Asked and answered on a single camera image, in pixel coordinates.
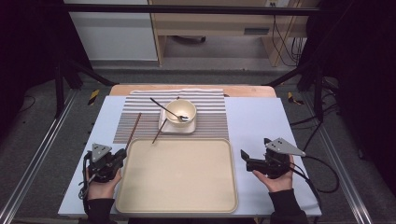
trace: sleeve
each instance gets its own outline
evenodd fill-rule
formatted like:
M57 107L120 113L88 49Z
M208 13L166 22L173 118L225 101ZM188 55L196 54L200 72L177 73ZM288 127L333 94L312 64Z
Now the sleeve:
M307 224L308 218L294 195L294 189L270 192L275 212L271 215L271 224Z
M114 199L94 199L88 200L90 212L88 214L88 223L90 224L117 224L110 220L110 211Z

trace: white tabletop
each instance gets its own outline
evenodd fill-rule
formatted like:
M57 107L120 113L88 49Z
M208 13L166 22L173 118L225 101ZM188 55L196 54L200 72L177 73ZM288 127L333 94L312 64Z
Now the white tabletop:
M105 99L92 134L81 154L78 167L64 196L58 212L59 215L86 216L82 200L78 198L81 189L78 183L82 181L83 157L88 150L92 150L92 143L110 146L112 147L112 153L125 147L124 144L113 144L124 101L125 96L107 96ZM263 138L277 139L282 137L296 145L283 105L278 98L260 97L226 97L225 105L230 143L233 149L238 206L231 214L199 214L199 217L268 217L274 212L268 189L254 174L247 172L246 163L240 156L240 149L246 151L250 158L264 159ZM300 157L294 157L294 162L306 173ZM293 176L293 187L297 201L306 214L308 216L320 216L321 212L314 194L298 175ZM113 206L111 213L118 213L115 206ZM158 217L159 214L137 216Z

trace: white cabinet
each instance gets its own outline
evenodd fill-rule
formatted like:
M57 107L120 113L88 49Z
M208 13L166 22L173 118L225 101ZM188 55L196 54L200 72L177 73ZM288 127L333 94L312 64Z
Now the white cabinet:
M147 0L64 0L66 4L146 5ZM70 12L91 61L158 61L148 13Z

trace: gray and white striped mat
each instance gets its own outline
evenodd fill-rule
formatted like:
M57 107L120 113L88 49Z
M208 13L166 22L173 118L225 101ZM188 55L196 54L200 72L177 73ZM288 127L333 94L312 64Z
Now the gray and white striped mat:
M191 101L197 108L196 128L193 133L161 133L158 138L225 138L229 139L227 116L222 89L183 89L171 91L132 91L126 97L114 144L128 142L137 115L142 113L133 139L152 137L159 130L161 108L149 98L167 105L177 97Z

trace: person's hand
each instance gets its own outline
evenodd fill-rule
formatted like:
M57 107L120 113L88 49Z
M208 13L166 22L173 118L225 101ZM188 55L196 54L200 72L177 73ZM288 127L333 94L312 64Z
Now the person's hand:
M114 188L117 186L121 179L121 170L119 169L116 176L114 176L114 179L110 180L107 183L98 183L92 181L88 190L88 200L104 198L112 199L114 196Z
M290 155L290 167L294 168L293 157ZM277 179L270 179L259 171L254 170L253 174L268 188L270 192L277 192L286 189L292 189L293 171L288 171Z

